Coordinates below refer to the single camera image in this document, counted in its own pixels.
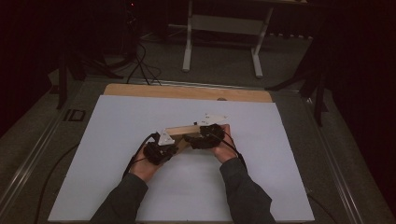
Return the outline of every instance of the person's arm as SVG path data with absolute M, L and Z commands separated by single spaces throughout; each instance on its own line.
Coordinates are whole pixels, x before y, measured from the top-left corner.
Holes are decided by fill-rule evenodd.
M 224 141 L 233 145 L 230 126 L 221 126 L 226 132 Z M 271 198 L 248 175 L 248 171 L 230 147 L 221 143 L 211 148 L 222 163 L 227 203 L 235 224 L 276 223 L 270 212 Z
M 149 189 L 146 183 L 161 167 L 145 160 L 143 150 L 137 155 L 136 161 L 129 174 L 108 194 L 90 223 L 134 223 L 140 203 Z

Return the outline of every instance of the dark background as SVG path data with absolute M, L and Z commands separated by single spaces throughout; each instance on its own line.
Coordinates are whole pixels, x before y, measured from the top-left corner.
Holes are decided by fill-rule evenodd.
M 167 23 L 185 23 L 187 1 L 145 3 L 139 16 L 159 35 L 166 36 Z M 224 1 L 201 4 L 198 10 L 209 14 L 235 13 L 221 7 L 227 4 Z M 128 17 L 122 6 L 122 1 L 105 0 L 2 1 L 0 136 L 50 89 L 47 74 L 58 66 L 65 37 L 92 57 L 108 50 L 123 52 L 120 39 Z M 285 38 L 315 37 L 302 61 L 304 69 L 329 66 L 326 86 L 396 214 L 396 7 L 387 0 L 343 1 L 334 6 L 338 9 L 326 21 L 323 11 L 314 7 L 279 7 L 269 32 Z M 260 16 L 260 12 L 259 8 L 238 10 L 241 16 Z

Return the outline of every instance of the white desk frame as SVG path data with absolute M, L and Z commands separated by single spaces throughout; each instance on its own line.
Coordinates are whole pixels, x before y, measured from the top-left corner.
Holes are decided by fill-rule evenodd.
M 206 30 L 242 35 L 257 35 L 258 42 L 255 48 L 251 49 L 254 71 L 257 78 L 262 78 L 262 65 L 260 64 L 259 51 L 262 47 L 265 33 L 268 28 L 274 8 L 269 7 L 264 21 L 243 20 L 236 18 L 214 17 L 197 15 L 192 13 L 192 0 L 189 1 L 189 17 L 187 20 L 187 44 L 184 52 L 183 72 L 190 71 L 191 63 L 191 33 L 194 30 Z

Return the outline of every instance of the person's right arm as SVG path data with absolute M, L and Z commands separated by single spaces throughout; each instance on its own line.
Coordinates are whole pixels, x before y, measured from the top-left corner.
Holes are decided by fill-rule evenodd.
M 233 145 L 230 126 L 227 124 L 221 127 L 226 132 L 224 141 Z M 233 149 L 221 143 L 211 150 L 222 163 L 220 172 L 233 222 L 235 224 L 276 223 L 270 212 L 271 198 L 250 178 Z

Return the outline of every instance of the long-sleeved shirt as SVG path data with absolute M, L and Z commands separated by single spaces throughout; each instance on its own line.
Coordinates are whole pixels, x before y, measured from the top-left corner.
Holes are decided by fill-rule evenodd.
M 271 198 L 248 175 L 237 158 L 220 166 L 227 203 L 235 224 L 276 223 L 270 212 Z M 148 186 L 136 175 L 126 175 L 96 211 L 91 223 L 134 223 Z

